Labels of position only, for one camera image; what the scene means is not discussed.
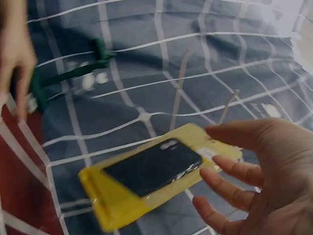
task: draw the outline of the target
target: green plastic clip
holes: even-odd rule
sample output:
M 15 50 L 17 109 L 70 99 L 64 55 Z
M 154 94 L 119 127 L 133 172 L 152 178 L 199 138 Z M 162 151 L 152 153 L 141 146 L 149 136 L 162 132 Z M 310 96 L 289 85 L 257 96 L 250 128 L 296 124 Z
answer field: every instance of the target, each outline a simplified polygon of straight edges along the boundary
M 96 69 L 106 68 L 108 66 L 109 60 L 115 56 L 114 53 L 105 50 L 104 43 L 99 39 L 93 39 L 91 41 L 91 46 L 94 48 L 94 53 L 97 60 L 97 62 L 93 64 L 85 65 L 45 80 L 41 79 L 37 69 L 34 70 L 30 83 L 30 90 L 37 100 L 38 110 L 41 113 L 43 113 L 48 106 L 47 97 L 43 88 L 74 77 L 80 77 L 88 73 L 92 73 Z

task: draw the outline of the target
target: smartphone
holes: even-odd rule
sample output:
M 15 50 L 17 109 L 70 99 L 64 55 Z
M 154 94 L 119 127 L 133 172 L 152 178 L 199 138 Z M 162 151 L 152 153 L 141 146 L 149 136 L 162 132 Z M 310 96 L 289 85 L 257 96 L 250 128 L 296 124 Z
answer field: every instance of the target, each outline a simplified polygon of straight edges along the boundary
M 139 197 L 144 197 L 201 164 L 201 155 L 171 138 L 102 170 Z

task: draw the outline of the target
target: phone pouch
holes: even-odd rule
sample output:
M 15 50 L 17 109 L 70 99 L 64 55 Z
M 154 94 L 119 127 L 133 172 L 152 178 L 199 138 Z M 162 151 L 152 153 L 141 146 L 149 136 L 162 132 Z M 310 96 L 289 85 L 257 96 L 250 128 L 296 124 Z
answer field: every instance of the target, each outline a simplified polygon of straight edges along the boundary
M 242 156 L 238 148 L 209 139 L 190 123 L 84 168 L 79 178 L 103 231 L 112 232 L 199 182 L 201 167 L 221 171 L 212 161 L 218 154 L 234 160 Z

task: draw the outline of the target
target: finger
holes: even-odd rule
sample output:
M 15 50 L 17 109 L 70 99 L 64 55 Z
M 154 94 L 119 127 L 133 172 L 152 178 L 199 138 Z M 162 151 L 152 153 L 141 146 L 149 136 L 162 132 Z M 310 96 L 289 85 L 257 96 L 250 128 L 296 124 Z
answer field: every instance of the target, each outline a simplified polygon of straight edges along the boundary
M 213 161 L 228 175 L 252 186 L 262 188 L 264 177 L 259 165 L 236 162 L 228 157 L 215 156 Z
M 13 64 L 0 61 L 0 93 L 9 93 L 13 70 Z
M 215 211 L 205 197 L 196 196 L 192 200 L 194 207 L 207 225 L 221 235 L 238 235 L 242 221 L 230 222 L 224 215 Z
M 256 151 L 258 138 L 279 123 L 286 123 L 286 121 L 278 118 L 266 118 L 252 121 L 231 121 L 219 126 L 207 126 L 205 130 L 213 139 Z
M 20 67 L 19 80 L 16 87 L 16 100 L 17 100 L 17 113 L 21 120 L 26 120 L 27 118 L 27 100 L 26 96 L 29 91 L 29 84 L 32 78 L 34 66 L 28 65 Z
M 206 168 L 200 170 L 200 175 L 212 190 L 229 204 L 243 211 L 250 211 L 253 198 L 256 195 L 255 192 L 243 191 L 241 188 L 223 179 L 219 174 Z

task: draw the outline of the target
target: bedsheet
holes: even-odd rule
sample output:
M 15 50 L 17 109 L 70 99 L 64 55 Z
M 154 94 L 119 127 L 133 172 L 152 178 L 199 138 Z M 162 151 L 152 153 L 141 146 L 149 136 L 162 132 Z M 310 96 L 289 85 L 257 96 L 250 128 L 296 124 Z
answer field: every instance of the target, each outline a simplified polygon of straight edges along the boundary
M 104 234 L 77 174 L 169 131 L 180 62 L 189 48 L 176 127 L 217 123 L 238 89 L 224 121 L 281 117 L 313 130 L 313 80 L 296 62 L 292 43 L 309 1 L 295 0 L 292 10 L 283 2 L 28 1 L 43 79 L 94 61 L 93 38 L 117 54 L 108 68 L 45 91 L 43 147 L 65 234 Z M 252 152 L 243 152 L 245 161 L 257 163 Z M 114 234 L 215 235 L 191 204 L 199 194 L 231 220 L 246 217 L 200 182 Z

